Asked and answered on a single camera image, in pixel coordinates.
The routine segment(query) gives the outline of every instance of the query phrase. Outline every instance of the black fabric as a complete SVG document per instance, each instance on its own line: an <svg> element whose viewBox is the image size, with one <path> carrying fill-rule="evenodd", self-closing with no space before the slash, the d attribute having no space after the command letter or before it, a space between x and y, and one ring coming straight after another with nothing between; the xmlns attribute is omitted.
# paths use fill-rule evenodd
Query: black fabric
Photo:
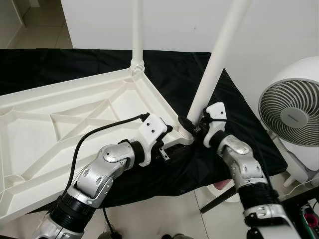
<svg viewBox="0 0 319 239"><path fill-rule="evenodd" d="M127 68L131 51L83 49L0 50L0 94ZM144 51L145 73L178 115L186 116L210 53ZM223 102L227 118L242 124L226 124L226 132L259 144L270 175L283 172L287 164L224 70L210 103ZM116 179L104 207L132 203L155 195L177 196L195 188L230 178L223 160L202 144L179 149L171 165L152 162L134 167Z"/></svg>

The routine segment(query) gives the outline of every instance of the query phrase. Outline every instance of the fan grille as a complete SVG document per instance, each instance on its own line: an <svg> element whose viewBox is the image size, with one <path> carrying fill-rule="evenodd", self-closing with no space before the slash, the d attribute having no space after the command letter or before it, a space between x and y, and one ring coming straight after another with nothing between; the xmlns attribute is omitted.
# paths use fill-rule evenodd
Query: fan grille
<svg viewBox="0 0 319 239"><path fill-rule="evenodd" d="M292 108L306 117L305 125L291 127L283 122L283 110ZM286 80L268 88L261 96L260 115L280 138L301 146L319 146L319 84Z"/></svg>

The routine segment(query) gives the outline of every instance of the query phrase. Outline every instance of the black stand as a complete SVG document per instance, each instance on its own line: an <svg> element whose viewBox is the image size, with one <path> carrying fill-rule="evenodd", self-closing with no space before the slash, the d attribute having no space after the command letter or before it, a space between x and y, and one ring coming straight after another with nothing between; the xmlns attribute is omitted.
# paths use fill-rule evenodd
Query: black stand
<svg viewBox="0 0 319 239"><path fill-rule="evenodd" d="M206 213L210 209L216 207L218 204L224 202L226 199L230 198L231 196L234 196L237 193L235 186L232 186L230 189L228 189L226 192L224 192L219 197L215 198L213 201L208 203L206 206L202 207L200 209L201 213Z"/></svg>

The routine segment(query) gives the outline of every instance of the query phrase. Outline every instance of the electric fan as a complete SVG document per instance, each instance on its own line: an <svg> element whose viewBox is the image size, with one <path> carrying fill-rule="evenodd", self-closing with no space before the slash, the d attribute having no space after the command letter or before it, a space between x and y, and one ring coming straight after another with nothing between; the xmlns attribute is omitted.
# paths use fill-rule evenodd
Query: electric fan
<svg viewBox="0 0 319 239"><path fill-rule="evenodd" d="M290 177L304 183L319 172L319 56L284 69L259 99L264 124L278 137L274 143L285 158Z"/></svg>

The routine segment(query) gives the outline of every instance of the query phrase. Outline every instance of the floor tile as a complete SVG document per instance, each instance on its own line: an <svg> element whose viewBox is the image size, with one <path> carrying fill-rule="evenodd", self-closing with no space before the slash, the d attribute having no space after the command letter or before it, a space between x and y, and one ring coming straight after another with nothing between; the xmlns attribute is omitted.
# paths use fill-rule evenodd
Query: floor tile
<svg viewBox="0 0 319 239"><path fill-rule="evenodd" d="M45 213L25 215L10 222L1 235L29 238ZM193 191L179 197L151 199L109 208L111 223L123 239L160 239L164 234L183 233L195 239L207 239L196 197ZM96 239L105 227L105 219L98 209L85 229L82 239Z"/></svg>
<svg viewBox="0 0 319 239"><path fill-rule="evenodd" d="M1 230L0 235L11 238L28 239L31 237L46 212L32 213L17 218Z"/></svg>
<svg viewBox="0 0 319 239"><path fill-rule="evenodd" d="M60 48L60 49L73 48L68 28L63 27L61 29L61 32L60 32L59 38L56 42L55 48Z"/></svg>
<svg viewBox="0 0 319 239"><path fill-rule="evenodd" d="M60 0L40 0L40 7L30 7L23 17L29 26L62 26L64 13Z"/></svg>
<svg viewBox="0 0 319 239"><path fill-rule="evenodd" d="M64 20L64 22L63 22L63 26L62 27L66 27L66 28L68 28L68 25L66 24L66 20Z"/></svg>
<svg viewBox="0 0 319 239"><path fill-rule="evenodd" d="M195 190L200 208L215 198L206 187ZM240 202L221 203L205 214L202 214L209 239L246 239L249 228L242 215L244 209Z"/></svg>
<svg viewBox="0 0 319 239"><path fill-rule="evenodd" d="M28 27L13 48L54 48L61 27Z"/></svg>
<svg viewBox="0 0 319 239"><path fill-rule="evenodd" d="M277 174L277 175L270 177L270 181L273 185L273 188L278 192L279 199L281 201L288 199L288 198L291 198L295 195L298 195L298 194L303 193L303 192L310 189L304 185L300 185L300 183L298 181L295 181L291 186L285 188L284 182L289 176L290 176L290 174L288 172L284 172L284 173L280 173L280 174ZM296 186L298 186L298 187L291 194L289 194L293 190L293 188L295 188Z"/></svg>

